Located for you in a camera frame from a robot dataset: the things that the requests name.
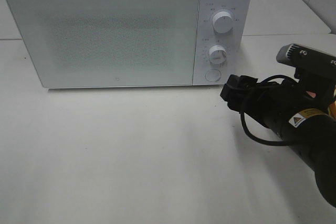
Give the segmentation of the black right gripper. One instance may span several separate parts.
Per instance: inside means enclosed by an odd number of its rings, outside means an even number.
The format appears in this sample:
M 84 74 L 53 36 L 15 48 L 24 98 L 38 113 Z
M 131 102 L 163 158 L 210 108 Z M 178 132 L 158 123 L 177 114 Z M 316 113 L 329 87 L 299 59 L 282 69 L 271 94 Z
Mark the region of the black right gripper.
M 293 81 L 257 82 L 257 78 L 231 74 L 220 97 L 230 110 L 248 114 L 281 140 L 310 139 L 307 132 L 289 123 L 293 115 L 310 106 L 310 96 L 301 92 Z

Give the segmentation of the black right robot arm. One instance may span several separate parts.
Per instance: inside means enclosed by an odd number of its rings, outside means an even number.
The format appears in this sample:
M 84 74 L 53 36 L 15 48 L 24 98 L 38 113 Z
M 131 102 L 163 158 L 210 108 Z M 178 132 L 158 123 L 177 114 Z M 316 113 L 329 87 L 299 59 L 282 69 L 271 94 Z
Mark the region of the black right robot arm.
M 302 91 L 294 79 L 280 74 L 262 82 L 232 74 L 220 97 L 239 113 L 250 139 L 266 146 L 289 146 L 313 170 L 322 197 L 335 206 L 335 119 L 326 108 Z M 247 127 L 246 115 L 272 130 L 279 140 L 255 136 Z

